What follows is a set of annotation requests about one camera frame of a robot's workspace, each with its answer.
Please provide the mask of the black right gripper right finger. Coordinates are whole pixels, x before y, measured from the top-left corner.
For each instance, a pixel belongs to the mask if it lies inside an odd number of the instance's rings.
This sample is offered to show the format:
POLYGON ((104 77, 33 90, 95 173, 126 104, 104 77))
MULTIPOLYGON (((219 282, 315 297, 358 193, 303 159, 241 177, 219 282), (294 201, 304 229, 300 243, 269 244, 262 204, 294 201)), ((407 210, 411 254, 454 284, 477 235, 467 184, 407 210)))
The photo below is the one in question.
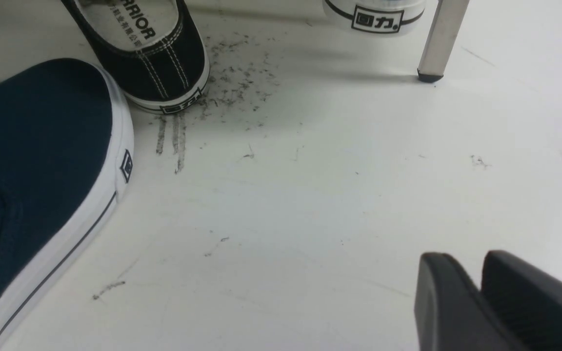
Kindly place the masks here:
POLYGON ((506 251, 489 251, 481 294, 529 351, 562 351, 562 281, 506 251))

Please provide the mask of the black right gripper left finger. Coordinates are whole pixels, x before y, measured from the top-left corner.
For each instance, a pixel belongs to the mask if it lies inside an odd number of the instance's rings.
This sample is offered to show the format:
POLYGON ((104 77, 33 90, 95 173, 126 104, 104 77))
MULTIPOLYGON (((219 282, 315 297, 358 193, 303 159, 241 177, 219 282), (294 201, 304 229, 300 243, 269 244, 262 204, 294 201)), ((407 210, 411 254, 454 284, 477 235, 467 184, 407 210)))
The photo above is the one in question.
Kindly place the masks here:
POLYGON ((413 311, 421 351, 527 350, 449 254, 421 254, 413 311))

